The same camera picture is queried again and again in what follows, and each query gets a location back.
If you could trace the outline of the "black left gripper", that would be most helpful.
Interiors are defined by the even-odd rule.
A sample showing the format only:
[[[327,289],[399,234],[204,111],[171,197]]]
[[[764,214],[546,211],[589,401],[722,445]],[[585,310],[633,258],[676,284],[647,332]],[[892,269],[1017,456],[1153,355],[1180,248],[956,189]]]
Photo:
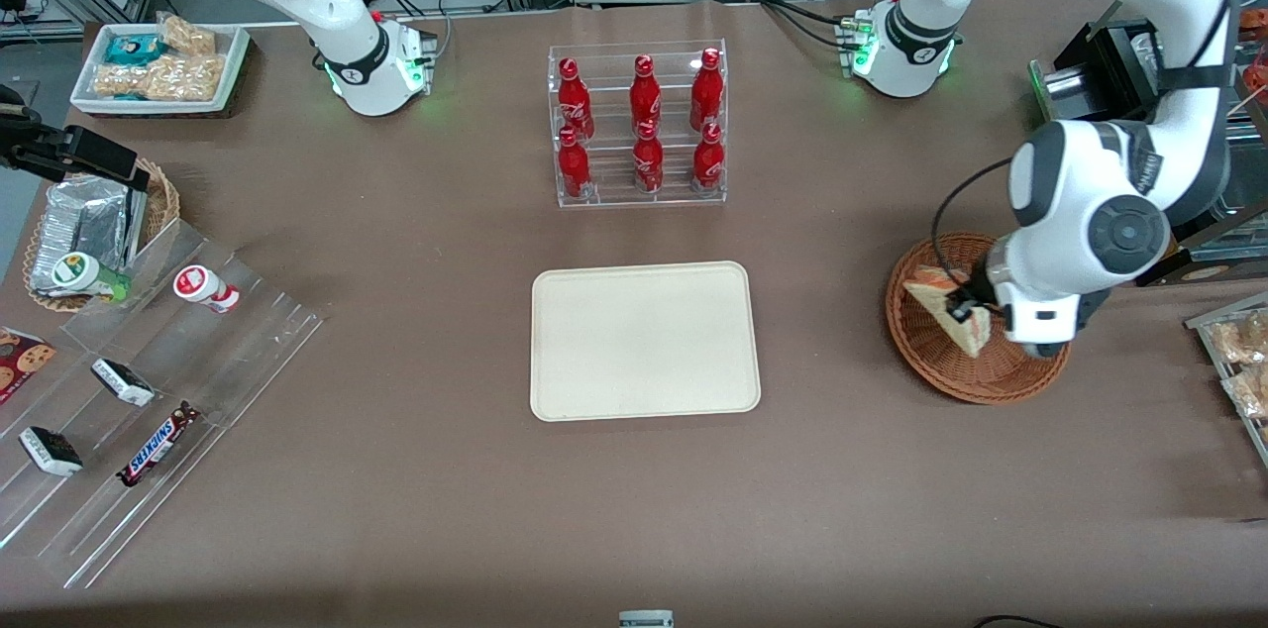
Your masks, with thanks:
[[[965,294],[967,297],[947,297],[945,308],[951,320],[956,324],[965,324],[973,318],[979,306],[987,307],[992,312],[1000,312],[1000,296],[995,291],[997,277],[1000,277],[1003,268],[1002,250],[988,250],[978,259],[978,274],[971,274],[965,280]]]

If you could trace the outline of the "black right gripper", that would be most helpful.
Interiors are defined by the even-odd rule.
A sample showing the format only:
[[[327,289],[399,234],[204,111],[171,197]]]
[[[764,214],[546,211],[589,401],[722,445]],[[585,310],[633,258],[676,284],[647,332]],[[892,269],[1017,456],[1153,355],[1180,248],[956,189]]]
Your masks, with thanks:
[[[46,126],[41,114],[27,105],[15,90],[1,86],[3,166],[39,178],[65,178],[67,171],[108,178],[137,193],[150,186],[150,173],[139,167],[139,155],[101,134],[80,126],[63,128],[60,167],[55,145],[60,132]]]

